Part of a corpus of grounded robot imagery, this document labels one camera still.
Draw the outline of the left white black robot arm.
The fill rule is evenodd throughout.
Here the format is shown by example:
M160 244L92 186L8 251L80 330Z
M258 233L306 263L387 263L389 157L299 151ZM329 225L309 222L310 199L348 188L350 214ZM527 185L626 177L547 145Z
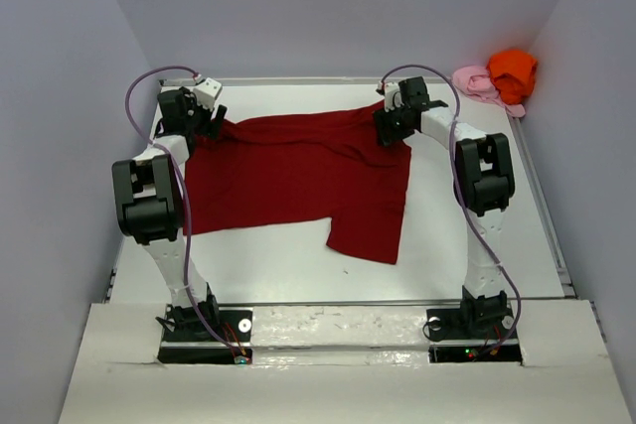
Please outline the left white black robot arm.
M153 258L170 293L170 307L158 323L167 342L225 340L209 283L191 256L192 207L185 164L197 138L218 137L227 109L216 102L220 83L210 78L158 94L160 118L146 149L111 167L120 230Z

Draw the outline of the dark red t shirt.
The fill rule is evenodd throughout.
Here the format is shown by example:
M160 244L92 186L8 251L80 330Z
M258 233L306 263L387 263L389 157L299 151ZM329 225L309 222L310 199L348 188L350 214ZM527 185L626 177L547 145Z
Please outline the dark red t shirt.
M327 218L329 248L394 265L411 149L382 146L366 107L262 116L196 137L186 164L193 232Z

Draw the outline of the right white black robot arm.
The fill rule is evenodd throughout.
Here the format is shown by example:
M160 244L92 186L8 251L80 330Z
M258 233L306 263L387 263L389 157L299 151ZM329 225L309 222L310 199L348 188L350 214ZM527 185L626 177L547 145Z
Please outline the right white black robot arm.
M467 271L455 308L427 312L424 335L434 343L479 340L501 332L513 315L498 255L504 212L516 189L508 137L459 120L460 104L433 100L424 78L379 82L384 99L374 113L379 143L390 146L418 132L445 147L453 193L467 225Z

